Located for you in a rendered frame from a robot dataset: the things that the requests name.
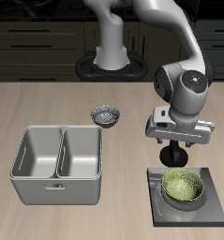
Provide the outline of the dark kitchen cupboards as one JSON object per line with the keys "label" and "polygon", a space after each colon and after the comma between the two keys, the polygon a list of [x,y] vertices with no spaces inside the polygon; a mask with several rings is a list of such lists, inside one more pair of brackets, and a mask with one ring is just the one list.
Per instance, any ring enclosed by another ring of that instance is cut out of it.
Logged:
{"label": "dark kitchen cupboards", "polygon": [[[182,1],[174,0],[188,17]],[[132,6],[112,7],[111,13],[123,21],[127,52],[137,52],[148,65],[142,82],[154,80],[160,67],[187,58],[172,31],[141,22]],[[212,65],[224,56],[224,44],[206,45],[194,26],[193,31],[212,81],[224,80],[224,66]],[[99,45],[97,15],[83,0],[0,0],[0,82],[78,82],[76,63]]]}

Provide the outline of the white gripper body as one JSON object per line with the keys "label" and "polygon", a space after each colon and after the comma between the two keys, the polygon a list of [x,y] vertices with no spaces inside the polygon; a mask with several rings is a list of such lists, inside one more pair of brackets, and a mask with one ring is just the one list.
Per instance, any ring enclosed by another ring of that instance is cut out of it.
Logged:
{"label": "white gripper body", "polygon": [[162,138],[162,140],[208,144],[211,133],[214,131],[215,127],[216,126],[212,122],[198,121],[191,131],[177,130],[174,128],[172,120],[158,127],[153,122],[153,116],[150,116],[146,124],[145,135],[155,139]]}

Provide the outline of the green bowl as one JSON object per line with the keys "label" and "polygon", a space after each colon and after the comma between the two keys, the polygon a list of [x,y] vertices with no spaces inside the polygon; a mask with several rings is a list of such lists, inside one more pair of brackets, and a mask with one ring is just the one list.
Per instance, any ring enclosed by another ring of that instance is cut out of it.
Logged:
{"label": "green bowl", "polygon": [[204,192],[202,179],[195,172],[185,168],[166,171],[161,185],[168,197],[177,203],[193,203]]}

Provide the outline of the dark grey stove plate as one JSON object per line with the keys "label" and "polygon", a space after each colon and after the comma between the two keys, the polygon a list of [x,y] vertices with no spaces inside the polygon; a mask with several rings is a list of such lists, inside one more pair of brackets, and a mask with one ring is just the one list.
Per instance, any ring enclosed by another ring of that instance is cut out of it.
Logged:
{"label": "dark grey stove plate", "polygon": [[208,168],[190,168],[204,183],[205,200],[194,211],[172,207],[162,196],[161,179],[169,168],[148,168],[147,181],[155,227],[224,227],[224,213]]}

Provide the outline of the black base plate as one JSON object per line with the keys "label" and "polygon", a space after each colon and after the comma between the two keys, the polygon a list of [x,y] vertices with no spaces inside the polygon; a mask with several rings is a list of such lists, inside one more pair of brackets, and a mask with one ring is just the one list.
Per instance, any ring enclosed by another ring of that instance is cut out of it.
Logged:
{"label": "black base plate", "polygon": [[129,64],[118,70],[106,70],[94,64],[95,51],[88,51],[75,67],[76,74],[86,83],[141,82],[148,73],[147,63],[135,51],[128,51]]}

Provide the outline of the white two-bin basket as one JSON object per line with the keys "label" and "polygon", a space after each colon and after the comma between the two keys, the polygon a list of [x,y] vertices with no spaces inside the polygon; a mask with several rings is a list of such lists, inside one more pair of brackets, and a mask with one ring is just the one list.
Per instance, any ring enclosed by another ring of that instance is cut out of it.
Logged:
{"label": "white two-bin basket", "polygon": [[9,170],[26,205],[94,205],[102,175],[99,126],[29,126]]}

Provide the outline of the small grey fluted dish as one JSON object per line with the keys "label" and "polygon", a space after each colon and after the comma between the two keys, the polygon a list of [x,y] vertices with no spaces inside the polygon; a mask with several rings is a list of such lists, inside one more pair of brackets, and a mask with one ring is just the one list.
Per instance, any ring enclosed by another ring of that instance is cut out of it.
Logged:
{"label": "small grey fluted dish", "polygon": [[120,115],[120,111],[112,105],[99,105],[90,112],[93,122],[102,128],[113,127]]}

